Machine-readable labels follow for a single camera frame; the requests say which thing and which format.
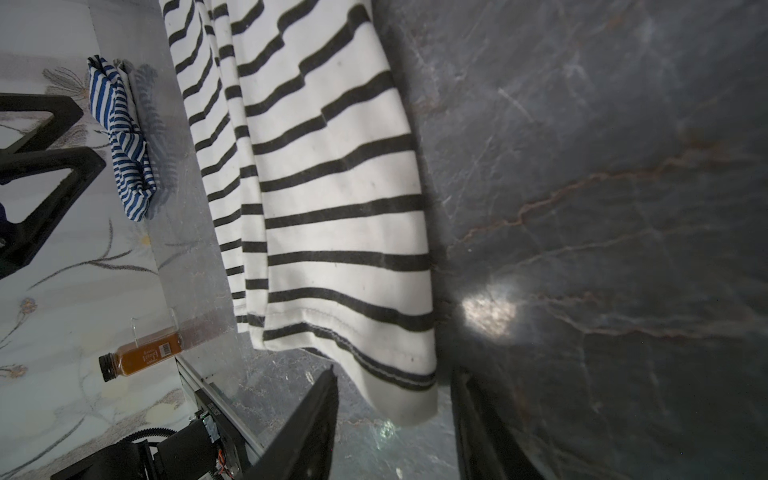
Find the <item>aluminium mounting rail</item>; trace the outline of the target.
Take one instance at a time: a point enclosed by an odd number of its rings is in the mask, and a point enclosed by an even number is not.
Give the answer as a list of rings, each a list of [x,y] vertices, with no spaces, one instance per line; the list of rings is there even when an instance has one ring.
[[[214,383],[198,374],[180,356],[175,363],[185,395],[195,407],[195,415],[210,417],[205,420],[207,429],[213,436],[217,435],[218,449],[224,459],[224,464],[218,463],[223,468],[219,477],[244,479],[261,458],[264,448]]]

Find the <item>black white striped tank top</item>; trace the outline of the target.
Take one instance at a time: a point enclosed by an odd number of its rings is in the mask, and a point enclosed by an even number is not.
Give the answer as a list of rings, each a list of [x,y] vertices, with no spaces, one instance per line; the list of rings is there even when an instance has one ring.
[[[401,426],[437,410],[416,142],[367,1],[160,5],[232,310]]]

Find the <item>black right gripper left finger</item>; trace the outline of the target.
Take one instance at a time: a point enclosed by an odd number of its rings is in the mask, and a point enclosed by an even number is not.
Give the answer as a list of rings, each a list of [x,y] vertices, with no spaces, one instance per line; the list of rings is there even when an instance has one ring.
[[[330,477],[339,407],[338,377],[325,370],[244,479]]]

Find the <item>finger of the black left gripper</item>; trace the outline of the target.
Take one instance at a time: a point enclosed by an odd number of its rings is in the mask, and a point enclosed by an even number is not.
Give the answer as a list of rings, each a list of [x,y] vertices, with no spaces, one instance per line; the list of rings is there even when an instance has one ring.
[[[59,170],[69,174],[20,223],[1,211],[1,277],[28,266],[77,199],[106,163],[93,149],[77,147],[13,154],[1,158],[1,183]]]
[[[70,97],[44,94],[1,94],[1,112],[48,112],[51,117],[25,134],[1,155],[36,152],[48,149],[83,116],[82,109]]]

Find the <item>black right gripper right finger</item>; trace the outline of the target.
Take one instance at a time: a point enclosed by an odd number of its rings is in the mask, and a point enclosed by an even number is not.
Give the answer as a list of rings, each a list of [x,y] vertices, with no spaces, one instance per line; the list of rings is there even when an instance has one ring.
[[[451,402],[462,480],[543,479],[469,371],[453,371]]]

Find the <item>blue white striped tank top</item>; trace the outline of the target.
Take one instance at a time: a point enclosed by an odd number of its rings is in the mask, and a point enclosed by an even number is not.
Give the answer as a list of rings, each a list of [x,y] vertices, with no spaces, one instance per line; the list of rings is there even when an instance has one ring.
[[[117,194],[126,217],[147,217],[157,182],[140,128],[127,73],[94,55],[88,59],[89,107],[106,132]]]

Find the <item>amber spice jar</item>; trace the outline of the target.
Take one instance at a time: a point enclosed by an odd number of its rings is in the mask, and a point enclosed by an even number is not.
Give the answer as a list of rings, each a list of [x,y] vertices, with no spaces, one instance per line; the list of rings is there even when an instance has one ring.
[[[167,329],[152,336],[142,337],[98,358],[102,378],[109,382],[120,376],[131,376],[172,358],[182,350],[181,337],[176,330]]]

